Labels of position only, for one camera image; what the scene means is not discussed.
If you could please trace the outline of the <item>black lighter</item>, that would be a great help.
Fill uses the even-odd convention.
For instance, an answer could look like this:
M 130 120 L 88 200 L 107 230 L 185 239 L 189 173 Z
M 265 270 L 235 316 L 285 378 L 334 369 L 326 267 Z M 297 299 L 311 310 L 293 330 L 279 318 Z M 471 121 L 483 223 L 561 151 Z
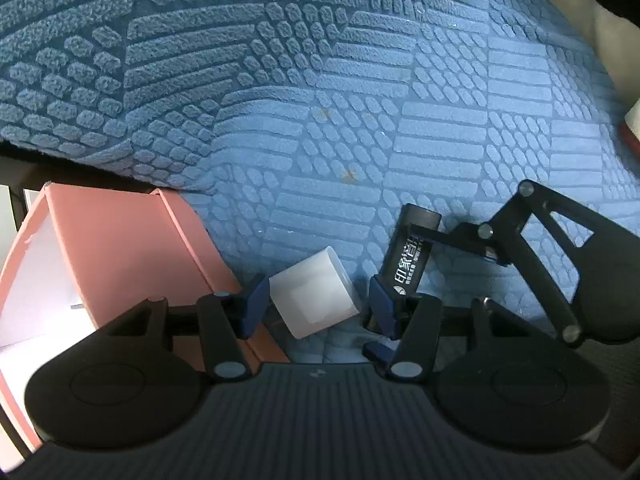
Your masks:
M 440 215 L 434 211 L 413 204 L 402 206 L 382 268 L 370 279 L 367 329 L 371 332 L 390 339 L 400 337 L 411 316 L 407 299 L 418 290 L 432 250 L 428 240 L 410 230 L 436 230 L 439 222 Z

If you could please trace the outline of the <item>white plug adapter cube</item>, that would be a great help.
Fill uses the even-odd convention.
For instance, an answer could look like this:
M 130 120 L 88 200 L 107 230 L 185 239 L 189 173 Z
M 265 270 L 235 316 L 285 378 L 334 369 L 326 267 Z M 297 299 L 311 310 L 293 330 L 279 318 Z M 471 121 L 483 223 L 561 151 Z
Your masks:
M 274 274 L 269 283 L 271 300 L 296 339 L 360 315 L 356 288 L 331 246 Z

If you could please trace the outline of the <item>pink cardboard box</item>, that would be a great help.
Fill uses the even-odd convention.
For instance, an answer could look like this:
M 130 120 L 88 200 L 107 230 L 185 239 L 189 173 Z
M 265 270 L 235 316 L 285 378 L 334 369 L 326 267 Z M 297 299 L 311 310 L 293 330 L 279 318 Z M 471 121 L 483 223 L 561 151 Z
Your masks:
M 1 397 L 32 444 L 113 451 L 169 434 L 210 385 L 196 302 L 242 288 L 174 192 L 46 185 L 1 273 Z M 250 374 L 284 353 L 262 322 Z

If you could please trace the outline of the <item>blue textured sofa cover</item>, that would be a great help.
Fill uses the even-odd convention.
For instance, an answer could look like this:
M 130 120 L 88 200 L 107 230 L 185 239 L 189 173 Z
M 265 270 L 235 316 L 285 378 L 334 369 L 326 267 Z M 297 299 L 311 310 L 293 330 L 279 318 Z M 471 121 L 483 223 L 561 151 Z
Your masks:
M 241 280 L 332 247 L 359 289 L 401 207 L 521 180 L 631 231 L 639 166 L 548 0 L 1 0 L 1 136 L 178 190 Z

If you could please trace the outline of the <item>striped fleece blanket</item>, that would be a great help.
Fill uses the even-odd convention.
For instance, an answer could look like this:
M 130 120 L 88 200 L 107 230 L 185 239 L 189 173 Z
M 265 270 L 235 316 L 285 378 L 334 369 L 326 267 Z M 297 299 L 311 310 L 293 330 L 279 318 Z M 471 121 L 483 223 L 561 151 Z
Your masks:
M 587 40 L 628 106 L 620 138 L 639 153 L 639 0 L 549 0 Z

